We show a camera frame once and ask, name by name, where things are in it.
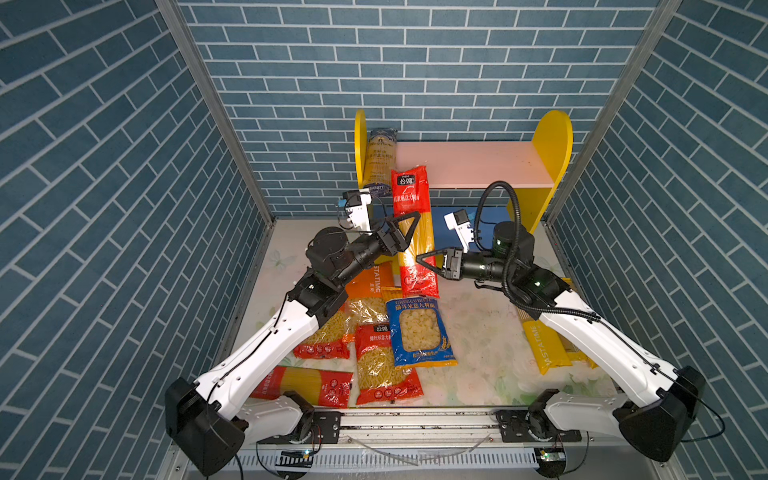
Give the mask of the red spaghetti bag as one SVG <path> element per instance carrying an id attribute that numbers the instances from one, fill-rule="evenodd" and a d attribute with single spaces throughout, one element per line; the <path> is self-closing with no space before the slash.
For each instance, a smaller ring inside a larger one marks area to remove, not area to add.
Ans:
<path id="1" fill-rule="evenodd" d="M 351 372 L 277 366 L 250 397 L 274 400 L 293 391 L 311 405 L 344 409 L 349 405 L 352 380 Z"/>
<path id="2" fill-rule="evenodd" d="M 435 250 L 430 187 L 425 166 L 404 172 L 392 172 L 392 194 L 395 215 L 420 212 L 421 220 L 411 246 L 398 254 L 403 295 L 439 297 L 435 274 L 421 267 L 416 257 Z"/>

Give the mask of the dark blue spaghetti bag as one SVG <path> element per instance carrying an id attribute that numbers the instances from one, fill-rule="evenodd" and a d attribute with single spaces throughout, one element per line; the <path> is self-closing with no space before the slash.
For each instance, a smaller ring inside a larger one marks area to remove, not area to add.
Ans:
<path id="1" fill-rule="evenodd" d="M 392 171 L 396 167 L 397 130 L 377 128 L 369 132 L 363 165 L 363 187 L 371 194 L 388 196 L 392 192 Z"/>

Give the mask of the blue elbow pasta bag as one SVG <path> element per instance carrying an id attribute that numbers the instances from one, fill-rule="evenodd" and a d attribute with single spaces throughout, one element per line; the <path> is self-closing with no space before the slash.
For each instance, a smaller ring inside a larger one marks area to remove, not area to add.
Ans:
<path id="1" fill-rule="evenodd" d="M 435 298 L 393 299 L 386 309 L 398 370 L 458 364 Z"/>

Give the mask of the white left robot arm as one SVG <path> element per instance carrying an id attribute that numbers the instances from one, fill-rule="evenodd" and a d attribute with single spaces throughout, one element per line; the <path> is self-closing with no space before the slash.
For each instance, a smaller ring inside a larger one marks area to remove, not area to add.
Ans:
<path id="1" fill-rule="evenodd" d="M 296 392 L 244 411 L 246 400 L 296 346 L 316 333 L 348 298 L 346 287 L 382 256 L 410 246 L 420 213 L 386 217 L 354 241 L 340 227 L 308 243 L 310 265 L 277 313 L 229 357 L 194 381 L 179 378 L 165 392 L 165 429 L 198 471 L 210 477 L 247 442 L 308 439 L 313 406 Z"/>

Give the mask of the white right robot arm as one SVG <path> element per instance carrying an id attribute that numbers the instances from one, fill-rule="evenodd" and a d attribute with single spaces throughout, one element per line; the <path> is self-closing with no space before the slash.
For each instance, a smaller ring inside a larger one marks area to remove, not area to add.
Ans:
<path id="1" fill-rule="evenodd" d="M 473 252 L 449 247 L 416 261 L 448 280 L 493 283 L 531 318 L 567 338 L 620 387 L 602 399 L 557 389 L 528 409 L 533 436 L 543 441 L 577 430 L 624 439 L 647 458 L 665 462 L 695 421 L 706 381 L 691 366 L 677 368 L 631 340 L 590 308 L 567 282 L 534 262 L 535 239 L 513 221 L 497 224 L 493 245 Z"/>

